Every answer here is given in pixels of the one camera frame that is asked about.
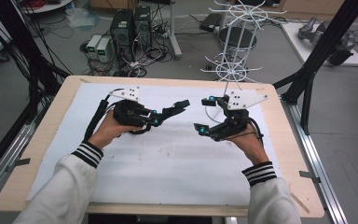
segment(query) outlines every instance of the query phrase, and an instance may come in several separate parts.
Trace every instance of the white paper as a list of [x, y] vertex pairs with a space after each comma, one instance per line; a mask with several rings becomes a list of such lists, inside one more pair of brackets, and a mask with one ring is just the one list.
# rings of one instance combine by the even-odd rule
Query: white paper
[[[42, 160], [27, 200], [52, 177], [55, 163], [76, 150], [100, 101], [111, 90], [134, 87], [93, 83], [79, 87]], [[206, 115], [201, 99], [222, 96], [223, 92], [223, 89], [140, 86], [139, 103], [146, 108], [160, 113], [162, 108], [186, 99], [190, 106], [182, 114], [165, 120], [161, 126], [152, 127], [148, 133], [124, 133], [106, 147], [90, 201], [248, 205], [249, 184], [241, 171], [252, 165], [250, 161], [228, 141], [216, 143], [209, 137], [199, 136], [193, 125], [217, 124]], [[111, 97], [109, 102], [119, 100]], [[223, 121], [219, 106], [208, 106], [207, 109], [211, 116], [217, 114], [215, 119]], [[277, 175], [281, 176], [261, 108], [255, 105], [249, 111], [265, 135], [265, 149]]]

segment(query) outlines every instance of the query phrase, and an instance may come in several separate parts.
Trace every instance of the sleeve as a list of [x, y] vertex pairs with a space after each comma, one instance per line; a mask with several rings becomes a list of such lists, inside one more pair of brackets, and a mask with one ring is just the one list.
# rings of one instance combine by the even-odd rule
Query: sleeve
[[248, 223], [301, 223], [296, 204], [282, 178], [275, 175], [272, 162], [242, 171], [251, 186]]
[[83, 142], [56, 164], [53, 177], [39, 190], [14, 223], [81, 223], [89, 204], [103, 152]]

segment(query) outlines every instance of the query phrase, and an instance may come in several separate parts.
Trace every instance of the striped cuff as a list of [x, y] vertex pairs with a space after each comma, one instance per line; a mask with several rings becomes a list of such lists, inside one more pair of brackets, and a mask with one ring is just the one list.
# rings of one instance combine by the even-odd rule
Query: striped cuff
[[272, 166], [272, 161], [257, 164], [256, 166], [252, 166], [242, 171], [242, 173], [248, 178], [251, 187], [277, 177], [275, 175], [274, 167]]
[[103, 158], [103, 152], [93, 144], [86, 141], [82, 142], [77, 150], [72, 152], [72, 155], [77, 156], [94, 168], [97, 168]]

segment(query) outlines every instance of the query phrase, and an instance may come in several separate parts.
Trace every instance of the wooden table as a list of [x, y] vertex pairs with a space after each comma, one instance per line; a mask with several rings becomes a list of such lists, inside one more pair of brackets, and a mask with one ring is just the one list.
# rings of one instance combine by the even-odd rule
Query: wooden table
[[[33, 185], [41, 160], [53, 140], [81, 83], [161, 85], [194, 88], [202, 86], [218, 89], [224, 88], [225, 86], [225, 84], [221, 82], [214, 81], [126, 77], [68, 77], [48, 109], [46, 116], [37, 128], [30, 144], [21, 156], [22, 159], [31, 158], [31, 163], [16, 167], [1, 191], [0, 211], [18, 212], [26, 207], [27, 202], [25, 199]], [[228, 87], [237, 89], [236, 85], [235, 83], [229, 83]], [[296, 201], [300, 215], [302, 217], [322, 217], [324, 210], [312, 180], [299, 175], [299, 171], [307, 172], [308, 169], [298, 148], [289, 121], [284, 114], [277, 92], [273, 86], [269, 84], [241, 83], [240, 85], [245, 90], [256, 90], [260, 94], [268, 95], [268, 100], [260, 105], [276, 156], [280, 163], [282, 176], [292, 192], [292, 197]], [[247, 207], [93, 203], [89, 205], [87, 212], [137, 215], [246, 217]]]

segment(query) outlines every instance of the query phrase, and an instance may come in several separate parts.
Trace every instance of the human hand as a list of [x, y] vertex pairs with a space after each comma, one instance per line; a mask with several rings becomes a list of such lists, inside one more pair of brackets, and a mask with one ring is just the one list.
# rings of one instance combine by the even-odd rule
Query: human hand
[[241, 133], [232, 135], [226, 140], [237, 145], [237, 147], [245, 153], [246, 157], [253, 165], [269, 161], [266, 151], [257, 139], [255, 128], [250, 124], [248, 124], [246, 129]]
[[92, 135], [88, 142], [93, 144], [99, 149], [109, 145], [114, 138], [119, 137], [124, 132], [128, 131], [137, 131], [140, 130], [139, 127], [133, 126], [124, 126], [121, 125], [115, 120], [113, 110], [109, 110], [106, 113], [101, 126], [98, 128], [97, 132]]

